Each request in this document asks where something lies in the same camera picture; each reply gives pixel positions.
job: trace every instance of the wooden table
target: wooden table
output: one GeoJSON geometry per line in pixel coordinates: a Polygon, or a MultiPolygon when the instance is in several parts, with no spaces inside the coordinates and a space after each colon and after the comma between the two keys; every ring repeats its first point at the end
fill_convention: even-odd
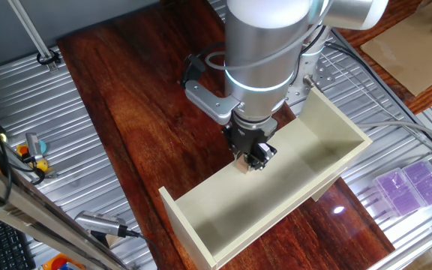
{"type": "Polygon", "coordinates": [[[420,3],[422,3],[422,0],[389,0],[388,7],[382,19],[375,27],[367,31],[338,29],[351,46],[356,49],[363,59],[378,73],[414,114],[420,113],[432,106],[432,86],[415,97],[359,47],[383,33],[386,29],[391,28],[412,15],[418,9],[420,3]]]}
{"type": "MultiPolygon", "coordinates": [[[[224,28],[204,0],[156,4],[63,37],[58,46],[160,269],[195,269],[175,237],[158,188],[173,198],[233,160],[212,121],[177,81],[182,60],[224,28]]],[[[222,95],[223,73],[200,80],[222,95]]],[[[287,105],[279,128],[294,115],[287,105]]],[[[389,240],[339,179],[256,240],[224,269],[366,269],[392,252],[389,240]],[[335,208],[343,211],[335,214],[335,208]]]]}

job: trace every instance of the plastic storage box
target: plastic storage box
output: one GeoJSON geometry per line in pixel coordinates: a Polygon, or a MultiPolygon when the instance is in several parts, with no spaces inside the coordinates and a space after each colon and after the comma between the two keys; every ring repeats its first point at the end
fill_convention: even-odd
{"type": "Polygon", "coordinates": [[[396,216],[403,216],[426,206],[402,169],[393,169],[374,179],[374,185],[396,216]]]}
{"type": "Polygon", "coordinates": [[[404,174],[427,205],[432,204],[432,165],[419,161],[403,168],[404,174]]]}

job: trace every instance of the metal bracket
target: metal bracket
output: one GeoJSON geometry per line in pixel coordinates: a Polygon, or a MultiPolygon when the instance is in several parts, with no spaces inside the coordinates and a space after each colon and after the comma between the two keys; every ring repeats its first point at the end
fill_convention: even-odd
{"type": "Polygon", "coordinates": [[[227,124],[231,119],[231,111],[241,103],[233,96],[225,98],[216,97],[208,89],[193,80],[186,82],[184,93],[186,93],[187,99],[198,106],[198,108],[219,125],[227,124]]]}

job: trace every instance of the metal frame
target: metal frame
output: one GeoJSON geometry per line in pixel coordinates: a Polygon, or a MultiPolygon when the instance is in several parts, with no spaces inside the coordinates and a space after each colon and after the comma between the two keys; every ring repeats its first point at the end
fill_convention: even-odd
{"type": "MultiPolygon", "coordinates": [[[[26,10],[24,9],[20,0],[7,1],[9,2],[9,5],[13,8],[14,13],[18,16],[19,21],[21,21],[22,26],[24,26],[24,29],[28,32],[29,37],[36,46],[37,51],[41,54],[43,60],[51,59],[53,57],[53,54],[50,52],[46,44],[44,44],[43,39],[39,35],[38,30],[36,30],[35,25],[31,21],[29,15],[26,13],[26,10]]],[[[49,63],[47,67],[49,68],[50,72],[58,70],[58,66],[55,62],[49,63]]]]}
{"type": "MultiPolygon", "coordinates": [[[[0,174],[0,198],[7,183],[0,174]]],[[[19,177],[13,180],[8,204],[0,207],[0,220],[92,269],[128,270],[114,253],[19,177]]]]}

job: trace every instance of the blue object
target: blue object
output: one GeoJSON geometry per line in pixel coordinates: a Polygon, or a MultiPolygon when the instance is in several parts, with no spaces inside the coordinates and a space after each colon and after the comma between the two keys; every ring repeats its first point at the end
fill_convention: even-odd
{"type": "Polygon", "coordinates": [[[43,142],[42,140],[39,140],[39,146],[41,147],[41,154],[44,154],[47,150],[46,143],[43,142]]]}

